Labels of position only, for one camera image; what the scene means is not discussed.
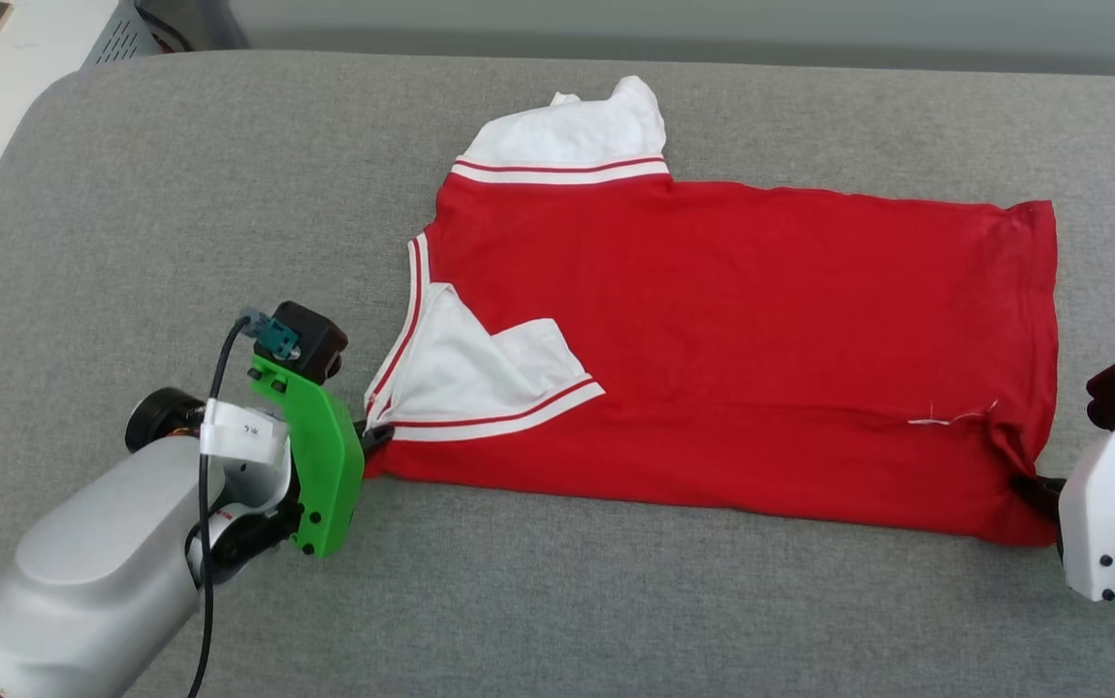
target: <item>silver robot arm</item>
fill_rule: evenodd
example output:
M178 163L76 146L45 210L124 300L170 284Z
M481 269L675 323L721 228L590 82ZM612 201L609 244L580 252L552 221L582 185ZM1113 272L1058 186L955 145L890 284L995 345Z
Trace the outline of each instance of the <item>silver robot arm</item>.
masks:
M198 438L182 436L195 425ZM195 613L202 570L227 582L293 530L282 420L163 389L136 408L127 443L135 454L36 523L0 575L0 697L123 695ZM204 506L224 502L209 520L206 568L202 452Z
M0 695L123 695L195 613L198 454L151 443L27 532L0 575ZM211 468L207 505L224 483Z

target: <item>black cable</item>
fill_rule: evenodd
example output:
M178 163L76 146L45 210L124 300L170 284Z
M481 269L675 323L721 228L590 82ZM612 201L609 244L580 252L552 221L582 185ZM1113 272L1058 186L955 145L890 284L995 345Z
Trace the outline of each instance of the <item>black cable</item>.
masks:
M166 21L164 21L164 19L158 18L157 14L151 13L148 10L140 8L139 4L136 4L136 12L139 12L139 17L143 18L145 22L157 27L159 30L173 36L174 39L177 39L177 42L182 43L182 51L186 51L188 54L195 51L195 49L191 47L191 42L186 40L185 36L182 36L176 28L169 26Z
M239 332L248 327L251 319L239 318L234 322L234 329L226 336L226 340L221 345L221 353L217 355L217 367L212 371L212 387L209 389L209 398L216 400L221 395L221 380L226 375L226 363L230 361L230 350L234 348L234 340L239 338ZM200 454L200 586L204 588L204 639L200 641L200 663L195 667L195 678L191 681L191 690L186 698L195 698L200 692L200 685L204 684L204 671L209 668L209 650L212 649L212 583L209 583L209 561L212 560L212 542L209 540L209 456Z

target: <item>red stripe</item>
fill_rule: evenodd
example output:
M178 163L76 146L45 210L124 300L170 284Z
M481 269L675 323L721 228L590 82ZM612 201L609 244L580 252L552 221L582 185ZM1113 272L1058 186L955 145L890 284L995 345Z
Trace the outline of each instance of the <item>red stripe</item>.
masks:
M398 345L398 351L394 353L394 358L390 359L390 366L385 369L385 375L381 376L380 382L376 385L372 389L372 397L368 399L368 410L371 410L372 404L376 403L376 395L380 394L381 388L384 388L386 381L390 379L395 367L398 366L398 359L403 358L403 350L406 349L408 341L411 341L411 336L415 335L415 327L420 322L420 293L424 292L424 285L420 281L424 279L424 266L420 264L424 261L420 260L420 242L417 240L411 241L411 248L415 252L415 304L411 306L411 322L408 323L406 328L406 336L403 337L403 345Z
M464 167L473 168L473 171L484 171L487 173L598 173L601 171L610 171L614 167L628 167L628 165L639 165L643 163L665 163L665 158L656 156L656 158L639 158L639 159L623 159L621 163L610 163L607 165L597 165L595 167L491 167L491 165L481 165L477 163L468 163L467 159L455 159L456 165L464 165Z
M505 423L505 420L521 419L521 417L525 417L527 415L531 415L532 413L537 413L540 410L543 410L543 408L545 408L546 406L552 405L554 400L559 400L559 398L565 397L566 395L570 395L571 392L574 392L580 388L583 388L584 385L592 385L593 382L594 381L592 379L583 380L583 382L576 382L575 385L570 386L570 388L562 390L562 392L559 392L553 397L550 397L544 403L541 403L532 407L531 410L518 413L517 415L507 415L504 417L484 417L484 419L448 420L448 423L390 423L390 424L392 424L394 426L435 427L435 426L476 426L482 424Z

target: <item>gray fabric surface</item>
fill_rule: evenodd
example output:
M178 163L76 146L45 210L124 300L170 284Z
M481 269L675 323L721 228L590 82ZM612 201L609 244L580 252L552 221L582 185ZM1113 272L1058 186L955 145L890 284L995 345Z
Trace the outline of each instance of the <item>gray fabric surface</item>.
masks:
M0 167L0 568L126 455L138 398L203 391L243 304L346 328L329 388L358 411L453 156L492 116L628 74L662 103L678 177L1053 198L1043 469L1067 472L1096 436L1082 381L1115 360L1115 78L148 58L49 89ZM355 522L336 560L284 551L222 589L205 695L1115 695L1115 604L1067 590L1054 551L394 481ZM197 630L132 695L184 694Z

